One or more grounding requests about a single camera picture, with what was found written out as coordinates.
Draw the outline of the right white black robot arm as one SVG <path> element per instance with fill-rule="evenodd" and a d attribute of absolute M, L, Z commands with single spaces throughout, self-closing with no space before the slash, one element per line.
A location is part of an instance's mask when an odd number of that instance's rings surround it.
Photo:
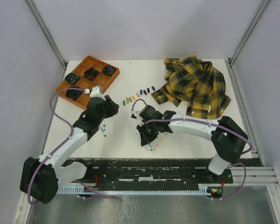
<path fill-rule="evenodd" d="M 192 118 L 174 111 L 160 113 L 146 105 L 141 111 L 131 110 L 131 117 L 138 121 L 136 129 L 141 146 L 151 151 L 156 146 L 156 139 L 167 133 L 188 134 L 212 142 L 216 154 L 205 170 L 209 182 L 218 181 L 225 169 L 238 163 L 241 155 L 249 152 L 246 145 L 252 148 L 246 133 L 228 116 L 211 120 Z"/>

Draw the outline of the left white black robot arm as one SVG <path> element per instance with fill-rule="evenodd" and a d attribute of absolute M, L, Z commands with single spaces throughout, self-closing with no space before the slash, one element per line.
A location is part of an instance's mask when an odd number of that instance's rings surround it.
<path fill-rule="evenodd" d="M 20 190 L 27 201 L 49 203 L 59 188 L 76 180 L 89 182 L 94 177 L 91 164 L 78 159 L 64 166 L 66 160 L 99 130 L 104 119 L 116 115 L 119 105 L 110 96 L 92 97 L 78 120 L 70 125 L 70 134 L 53 150 L 38 158 L 28 157 L 23 164 Z"/>

